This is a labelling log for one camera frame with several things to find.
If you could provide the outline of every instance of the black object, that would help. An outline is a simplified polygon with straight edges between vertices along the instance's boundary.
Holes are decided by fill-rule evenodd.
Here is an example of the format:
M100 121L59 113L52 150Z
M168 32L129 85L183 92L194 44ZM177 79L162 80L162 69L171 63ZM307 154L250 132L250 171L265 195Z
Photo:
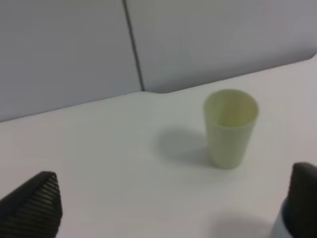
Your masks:
M317 237L317 167L309 163L293 165L282 215L294 238Z
M41 172L0 201L0 238L54 238L61 218L56 174Z

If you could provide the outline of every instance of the white wall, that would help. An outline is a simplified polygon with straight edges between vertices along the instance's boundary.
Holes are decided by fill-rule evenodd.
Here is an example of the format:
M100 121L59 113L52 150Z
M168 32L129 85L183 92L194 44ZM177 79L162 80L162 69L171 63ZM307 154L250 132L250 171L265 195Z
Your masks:
M0 2L0 121L139 90L121 0Z
M148 91L179 90L317 52L316 0L127 1Z

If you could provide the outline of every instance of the tabletop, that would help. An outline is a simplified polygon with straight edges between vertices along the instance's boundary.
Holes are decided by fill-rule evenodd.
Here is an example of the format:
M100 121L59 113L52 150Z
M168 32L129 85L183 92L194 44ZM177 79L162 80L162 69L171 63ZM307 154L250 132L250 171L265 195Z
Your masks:
M264 238L292 164L317 164L317 58L168 94L133 93L0 123L0 197L57 173L58 237ZM214 168L203 102L250 93L260 116L242 165Z

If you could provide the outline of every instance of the cup rim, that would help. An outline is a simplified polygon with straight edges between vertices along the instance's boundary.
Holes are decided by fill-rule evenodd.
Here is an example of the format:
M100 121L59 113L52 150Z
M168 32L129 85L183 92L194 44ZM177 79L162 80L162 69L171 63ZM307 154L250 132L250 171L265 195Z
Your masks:
M224 92L224 91L234 91L234 92L239 92L239 93L242 93L244 94L245 96L249 97L252 101L254 101L255 105L256 105L256 109L257 109L257 113L256 115L254 116L254 118L249 121L247 124L245 125L242 125L242 126L223 126L223 125L219 125L218 123L216 123L215 121L211 120L211 119L207 119L207 117L205 117L205 120L207 120L208 122L211 122L212 124L214 124L215 126L218 126L220 128L223 128L223 129L228 129L228 130L237 130L237 129L242 129L242 128L245 128L245 127L248 127L250 126L251 124L255 123L255 121L258 119L259 117L259 113L260 113L260 109L259 109L259 105L258 105L258 102L255 100L254 97L252 97L249 93L245 92L245 91L242 91L242 90L239 90L239 89L221 89L221 90L218 90L218 91L214 91L212 93L210 93L208 95L208 97L205 99L204 101L204 113L206 114L206 108L207 108L207 101L210 97L212 97L214 94L216 93L221 93L221 92Z

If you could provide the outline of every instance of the plastic cup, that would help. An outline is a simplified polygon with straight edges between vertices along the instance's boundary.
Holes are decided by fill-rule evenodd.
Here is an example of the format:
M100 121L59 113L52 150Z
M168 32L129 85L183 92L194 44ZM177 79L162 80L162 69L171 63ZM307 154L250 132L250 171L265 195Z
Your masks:
M256 100L235 89L212 93L204 104L208 148L223 169L239 166L259 114Z

